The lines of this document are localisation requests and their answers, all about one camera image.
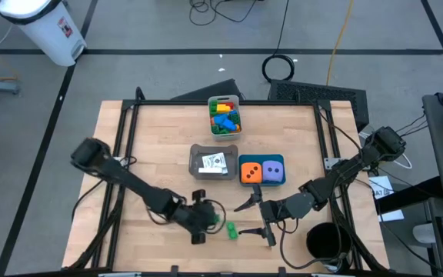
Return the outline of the teal plastic bin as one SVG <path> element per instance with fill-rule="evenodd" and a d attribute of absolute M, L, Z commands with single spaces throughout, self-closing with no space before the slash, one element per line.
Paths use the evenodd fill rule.
<path fill-rule="evenodd" d="M 260 185 L 260 186 L 266 186 L 266 187 L 276 187 L 276 186 L 283 185 L 283 184 L 285 183 L 285 181 L 286 181 L 286 176 L 285 176 L 285 161 L 284 161 L 283 156 L 282 156 L 282 155 L 279 155 L 279 154 L 274 154 L 274 155 L 241 155 L 241 156 L 238 158 L 239 182 L 240 182 L 240 184 L 241 184 L 242 186 L 250 186 L 250 185 L 253 185 L 253 184 L 243 184 L 243 183 L 241 182 L 241 176 L 240 176 L 240 173 L 241 173 L 241 165 L 242 165 L 243 163 L 245 163 L 245 162 L 257 162 L 257 163 L 259 163 L 259 164 L 261 165 L 261 170 L 263 171 L 263 169 L 262 169 L 262 164 L 263 164 L 264 161 L 267 161 L 267 160 L 272 160 L 272 161 L 278 161 L 278 162 L 281 162 L 281 163 L 283 164 L 283 166 L 284 166 L 284 177 L 283 177 L 282 182 L 263 182 L 263 178 L 262 178 L 262 182 L 259 183 L 259 185 Z"/>

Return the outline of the white printed card packet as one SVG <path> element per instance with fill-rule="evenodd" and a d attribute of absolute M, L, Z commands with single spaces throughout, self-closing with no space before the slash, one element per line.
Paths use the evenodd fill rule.
<path fill-rule="evenodd" d="M 202 162 L 204 168 L 227 168 L 225 155 L 223 152 L 202 156 Z"/>

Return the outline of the orange foam die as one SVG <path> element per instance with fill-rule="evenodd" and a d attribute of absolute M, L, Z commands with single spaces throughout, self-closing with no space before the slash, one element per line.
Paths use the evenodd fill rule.
<path fill-rule="evenodd" d="M 245 162 L 241 165 L 241 182 L 243 184 L 258 184 L 262 182 L 261 165 L 257 162 Z"/>

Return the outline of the purple foam die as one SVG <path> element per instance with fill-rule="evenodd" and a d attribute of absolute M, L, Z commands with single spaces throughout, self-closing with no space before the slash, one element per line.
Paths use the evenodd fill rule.
<path fill-rule="evenodd" d="M 282 182 L 284 177 L 284 166 L 281 162 L 267 160 L 262 164 L 263 182 Z"/>

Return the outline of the black desk beam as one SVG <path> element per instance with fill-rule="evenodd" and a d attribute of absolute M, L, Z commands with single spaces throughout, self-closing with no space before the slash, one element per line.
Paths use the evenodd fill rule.
<path fill-rule="evenodd" d="M 425 202 L 430 198 L 443 198 L 443 188 L 439 176 L 382 197 L 376 201 L 375 205 L 377 212 L 385 214 Z"/>

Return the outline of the black slanted panel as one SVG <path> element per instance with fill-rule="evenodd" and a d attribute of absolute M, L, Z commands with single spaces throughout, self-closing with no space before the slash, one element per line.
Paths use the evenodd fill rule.
<path fill-rule="evenodd" d="M 242 97 L 242 93 L 233 78 L 176 96 L 172 100 L 208 100 L 211 97 L 223 95 Z"/>

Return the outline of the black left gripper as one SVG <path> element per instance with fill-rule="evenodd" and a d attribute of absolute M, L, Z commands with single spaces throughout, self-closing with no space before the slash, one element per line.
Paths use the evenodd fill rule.
<path fill-rule="evenodd" d="M 205 243 L 208 228 L 212 225 L 212 215 L 218 216 L 218 210 L 212 209 L 212 204 L 205 200 L 206 191 L 199 189 L 193 191 L 193 205 L 180 204 L 176 209 L 176 223 L 191 234 L 191 244 Z M 218 231 L 219 224 L 210 228 L 211 232 Z"/>

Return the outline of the black metal table frame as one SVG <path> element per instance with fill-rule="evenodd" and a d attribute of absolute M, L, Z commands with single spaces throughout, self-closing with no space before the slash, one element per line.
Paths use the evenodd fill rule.
<path fill-rule="evenodd" d="M 125 114 L 126 109 L 132 107 L 133 109 L 133 115 L 132 115 L 132 122 L 131 122 L 131 130 L 132 135 L 130 134 L 129 138 L 134 139 L 135 135 L 135 126 L 136 121 L 138 117 L 138 109 L 141 105 L 160 105 L 160 106 L 181 106 L 181 105 L 187 105 L 187 106 L 196 106 L 196 105 L 203 105 L 205 102 L 203 100 L 180 100 L 180 101 L 168 101 L 168 100 L 145 100 L 144 95 L 142 94 L 142 91 L 139 87 L 137 87 L 136 91 L 136 98 L 135 99 L 129 99 L 129 100 L 123 100 L 123 109 L 121 111 L 120 119 L 119 119 L 119 127 L 118 131 L 122 132 L 122 127 L 125 120 Z M 277 102 L 268 102 L 268 101 L 242 101 L 243 105 L 256 105 L 256 106 L 312 106 L 316 116 L 315 118 L 318 119 L 318 123 L 316 123 L 318 127 L 318 135 L 319 138 L 322 139 L 322 131 L 319 131 L 319 128 L 321 128 L 321 114 L 318 110 L 318 103 L 317 102 L 288 102 L 288 101 L 277 101 Z M 126 153 L 126 158 L 128 158 L 128 162 L 130 159 L 130 154 Z M 108 233 L 108 230 L 111 228 L 111 226 L 115 226 L 115 223 L 120 222 L 121 213 L 122 213 L 122 206 L 123 206 L 123 200 L 121 200 L 125 194 L 125 187 L 122 187 L 119 189 L 119 194 L 117 201 L 114 205 L 114 208 L 109 213 L 108 218 L 102 223 L 101 227 L 99 227 L 99 230 L 95 237 L 93 238 L 90 245 L 87 247 L 87 249 L 79 256 L 79 258 L 71 264 L 69 267 L 67 267 L 67 270 L 81 270 L 84 269 L 85 266 L 88 264 L 89 260 L 92 258 L 92 256 L 95 253 L 95 250 L 99 248 L 99 246 L 102 245 L 103 239 L 105 235 Z M 355 241 L 355 248 L 356 252 L 359 252 L 357 255 L 361 255 L 364 259 L 365 263 L 370 267 L 372 271 L 383 271 L 387 272 L 388 269 L 386 269 L 383 265 L 380 265 L 380 263 L 377 261 L 377 259 L 366 249 L 366 247 L 363 245 L 361 240 L 356 237 L 354 238 Z"/>

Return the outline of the grey computer mouse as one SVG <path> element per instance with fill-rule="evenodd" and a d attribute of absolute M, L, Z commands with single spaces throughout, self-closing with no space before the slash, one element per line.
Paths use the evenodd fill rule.
<path fill-rule="evenodd" d="M 416 225 L 412 229 L 412 234 L 414 238 L 423 244 L 434 244 L 436 243 L 434 226 L 432 223 L 426 223 L 422 225 Z"/>

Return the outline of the dark grey plastic bin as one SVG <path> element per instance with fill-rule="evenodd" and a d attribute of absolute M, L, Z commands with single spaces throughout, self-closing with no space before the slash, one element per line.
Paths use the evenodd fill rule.
<path fill-rule="evenodd" d="M 223 152 L 228 168 L 228 174 L 201 174 L 198 168 L 204 168 L 202 156 Z M 191 175 L 200 180 L 232 180 L 238 173 L 237 166 L 238 148 L 236 145 L 229 146 L 201 146 L 194 144 L 190 149 L 188 170 Z"/>

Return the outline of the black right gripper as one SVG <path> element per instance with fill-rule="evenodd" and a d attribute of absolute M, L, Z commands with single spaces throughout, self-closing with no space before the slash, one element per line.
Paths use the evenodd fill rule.
<path fill-rule="evenodd" d="M 275 235 L 271 229 L 271 224 L 278 223 L 284 219 L 284 217 L 280 215 L 281 209 L 283 207 L 282 201 L 265 201 L 262 198 L 260 185 L 253 185 L 252 188 L 253 193 L 250 195 L 249 199 L 242 205 L 237 207 L 234 212 L 240 212 L 242 210 L 249 209 L 252 206 L 257 205 L 259 212 L 261 213 L 263 227 L 256 229 L 244 229 L 239 231 L 238 234 L 260 235 L 267 240 L 269 247 L 275 246 L 276 240 Z"/>

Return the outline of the black perforated computer case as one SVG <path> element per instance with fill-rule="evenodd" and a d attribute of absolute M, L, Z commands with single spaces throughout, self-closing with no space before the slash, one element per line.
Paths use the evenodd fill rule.
<path fill-rule="evenodd" d="M 368 102 L 365 90 L 315 85 L 291 81 L 273 81 L 268 100 L 317 100 L 349 101 L 355 117 L 357 130 L 362 131 L 369 123 Z"/>

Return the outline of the white printed paper sheet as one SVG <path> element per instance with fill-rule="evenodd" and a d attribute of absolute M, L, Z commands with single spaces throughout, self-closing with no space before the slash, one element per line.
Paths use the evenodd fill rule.
<path fill-rule="evenodd" d="M 374 190 L 374 197 L 380 199 L 395 192 L 387 176 L 370 177 L 369 183 Z"/>

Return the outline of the white pedal trash can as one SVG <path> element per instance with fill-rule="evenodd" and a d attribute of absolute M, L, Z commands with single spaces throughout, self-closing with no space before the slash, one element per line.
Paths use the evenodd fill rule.
<path fill-rule="evenodd" d="M 0 0 L 0 16 L 19 27 L 56 65 L 74 65 L 87 48 L 63 0 Z"/>

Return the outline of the light grey plastic bin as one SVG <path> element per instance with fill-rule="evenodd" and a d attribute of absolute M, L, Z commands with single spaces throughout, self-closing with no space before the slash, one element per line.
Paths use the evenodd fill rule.
<path fill-rule="evenodd" d="M 209 112 L 209 102 L 212 101 L 217 101 L 218 105 L 224 102 L 233 102 L 234 106 L 233 108 L 231 108 L 231 110 L 237 110 L 239 115 L 240 115 L 240 127 L 241 127 L 241 113 L 240 113 L 240 109 L 239 109 L 239 97 L 236 95 L 223 95 L 223 96 L 215 96 L 215 97 L 211 97 L 208 99 L 208 113 L 209 113 L 209 119 L 210 119 L 210 125 L 211 127 L 213 125 L 216 125 L 213 121 L 213 117 L 215 115 L 211 115 Z M 239 139 L 241 137 L 241 132 L 242 132 L 242 127 L 241 127 L 241 131 L 240 132 L 230 132 L 229 130 L 226 129 L 226 133 L 225 134 L 220 134 L 220 135 L 214 135 L 211 131 L 212 137 L 215 141 L 217 142 L 221 142 L 221 141 L 232 141 L 232 140 L 236 140 Z"/>

